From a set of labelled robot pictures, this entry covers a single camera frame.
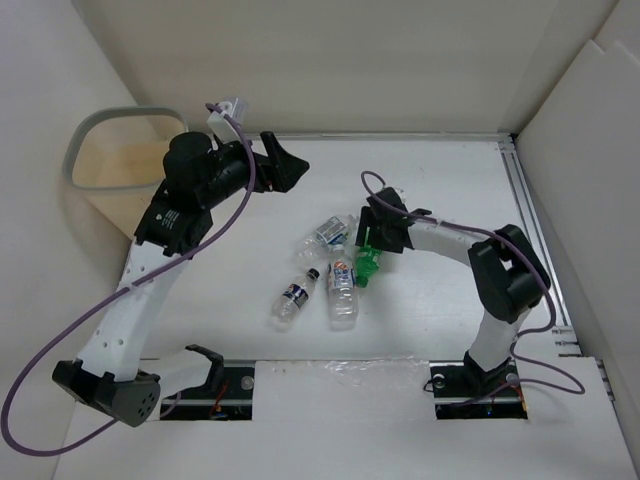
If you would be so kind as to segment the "green soda bottle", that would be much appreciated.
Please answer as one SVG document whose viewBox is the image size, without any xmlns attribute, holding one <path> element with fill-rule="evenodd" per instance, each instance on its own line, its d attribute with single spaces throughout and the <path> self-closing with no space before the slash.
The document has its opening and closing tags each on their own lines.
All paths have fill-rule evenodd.
<svg viewBox="0 0 640 480">
<path fill-rule="evenodd" d="M 361 245 L 357 245 L 355 272 L 355 284 L 359 288 L 366 288 L 370 279 L 380 269 L 382 251 L 371 245 L 370 236 L 372 229 L 368 228 Z"/>
</svg>

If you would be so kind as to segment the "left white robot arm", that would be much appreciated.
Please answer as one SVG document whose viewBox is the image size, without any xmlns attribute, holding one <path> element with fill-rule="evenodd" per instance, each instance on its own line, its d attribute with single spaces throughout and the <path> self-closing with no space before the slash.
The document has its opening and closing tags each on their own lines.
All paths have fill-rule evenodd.
<svg viewBox="0 0 640 480">
<path fill-rule="evenodd" d="M 193 388 L 212 396 L 224 380 L 223 357 L 188 345 L 140 369 L 142 350 L 188 254 L 213 226 L 211 211 L 227 198 L 291 190 L 309 170 L 307 161 L 287 152 L 272 132 L 260 139 L 264 153 L 238 140 L 223 142 L 204 133 L 174 137 L 163 158 L 165 178 L 134 233 L 113 301 L 93 336 L 73 360 L 57 363 L 53 381 L 80 403 L 131 427 L 143 424 L 165 397 Z"/>
</svg>

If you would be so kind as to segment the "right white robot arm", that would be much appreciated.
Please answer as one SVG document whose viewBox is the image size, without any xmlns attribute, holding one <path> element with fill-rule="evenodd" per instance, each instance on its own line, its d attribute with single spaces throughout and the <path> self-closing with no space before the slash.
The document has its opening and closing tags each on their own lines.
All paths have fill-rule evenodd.
<svg viewBox="0 0 640 480">
<path fill-rule="evenodd" d="M 478 333 L 465 352 L 465 395 L 490 391 L 511 359 L 511 346 L 524 319 L 548 292 L 550 278 L 523 231 L 508 224 L 495 231 L 432 218 L 424 209 L 408 211 L 400 195 L 385 187 L 366 199 L 356 244 L 384 252 L 435 253 L 471 269 L 484 308 Z"/>
</svg>

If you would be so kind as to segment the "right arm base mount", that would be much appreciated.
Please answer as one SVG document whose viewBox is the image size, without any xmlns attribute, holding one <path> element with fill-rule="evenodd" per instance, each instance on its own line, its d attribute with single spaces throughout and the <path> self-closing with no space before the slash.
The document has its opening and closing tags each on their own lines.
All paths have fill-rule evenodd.
<svg viewBox="0 0 640 480">
<path fill-rule="evenodd" d="M 526 420 L 528 413 L 513 361 L 496 373 L 477 376 L 463 361 L 429 365 L 423 390 L 433 397 L 437 420 Z"/>
</svg>

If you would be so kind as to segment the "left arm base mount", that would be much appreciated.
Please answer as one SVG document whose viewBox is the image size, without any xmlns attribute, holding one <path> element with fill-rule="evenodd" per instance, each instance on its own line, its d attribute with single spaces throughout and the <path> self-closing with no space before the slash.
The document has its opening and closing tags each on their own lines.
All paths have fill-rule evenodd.
<svg viewBox="0 0 640 480">
<path fill-rule="evenodd" d="M 206 387 L 183 390 L 180 399 L 168 397 L 161 403 L 164 421 L 249 421 L 253 414 L 255 363 L 232 361 L 215 391 Z"/>
</svg>

